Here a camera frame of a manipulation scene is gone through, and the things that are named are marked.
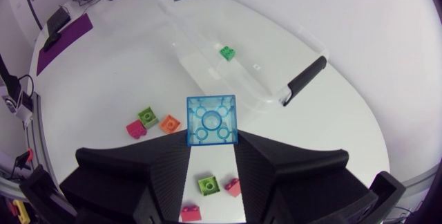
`white table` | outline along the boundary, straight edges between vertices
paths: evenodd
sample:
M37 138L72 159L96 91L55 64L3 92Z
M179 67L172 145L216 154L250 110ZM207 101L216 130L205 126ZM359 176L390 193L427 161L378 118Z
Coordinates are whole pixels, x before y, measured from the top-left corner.
M84 11L66 4L73 19ZM76 167L81 147L122 147L164 135L158 125L134 140L125 126L151 106L159 119L167 114L186 128L186 97L203 95L181 67L172 47L172 28L163 20L157 0L102 0L87 11L93 29L69 46L36 77L40 33L30 75L41 96L44 133L58 183ZM389 171L379 126L356 90L330 65L286 108L257 119L241 130L297 147L344 149L347 168L365 185ZM183 206L201 207L205 223L245 221L241 195L223 189L203 197L196 180L217 176L220 186L238 177L233 146L194 147L184 188Z

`transparent blue lego brick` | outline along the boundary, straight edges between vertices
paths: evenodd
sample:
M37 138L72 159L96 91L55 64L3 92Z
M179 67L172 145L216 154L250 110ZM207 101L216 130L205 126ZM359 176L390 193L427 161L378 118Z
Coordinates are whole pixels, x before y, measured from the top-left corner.
M187 97L187 145L238 143L234 95Z

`purple mat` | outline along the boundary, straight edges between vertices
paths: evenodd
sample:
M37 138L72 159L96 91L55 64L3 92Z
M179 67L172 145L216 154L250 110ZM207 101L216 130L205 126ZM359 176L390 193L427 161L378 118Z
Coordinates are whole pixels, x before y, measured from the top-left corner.
M61 52L63 52L65 48L69 47L69 45L89 30L92 30L92 28L92 23L87 14L82 15L69 24L60 32L60 39L48 50L48 52L44 52L43 49L40 50L39 61L37 63L37 75L39 75Z

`lime green lego brick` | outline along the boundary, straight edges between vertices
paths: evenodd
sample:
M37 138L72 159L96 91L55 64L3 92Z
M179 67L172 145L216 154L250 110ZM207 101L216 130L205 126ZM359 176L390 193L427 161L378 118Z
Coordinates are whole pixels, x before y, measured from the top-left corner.
M220 54L227 60L230 61L235 56L235 51L232 48L229 48L228 46L225 46L220 50Z
M143 111L138 113L138 118L140 119L141 123L144 125L144 128L149 129L156 125L159 120L153 113L152 109L150 107L144 109Z
M215 176L198 180L198 185L200 186L203 196L208 196L220 191L220 186L218 186Z

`orange lego brick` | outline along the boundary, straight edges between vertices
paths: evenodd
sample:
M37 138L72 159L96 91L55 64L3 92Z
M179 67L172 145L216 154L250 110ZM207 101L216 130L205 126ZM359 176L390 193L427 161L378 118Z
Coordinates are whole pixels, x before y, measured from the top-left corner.
M167 115L160 124L161 130L167 134L174 133L181 129L181 122L172 117L171 115Z

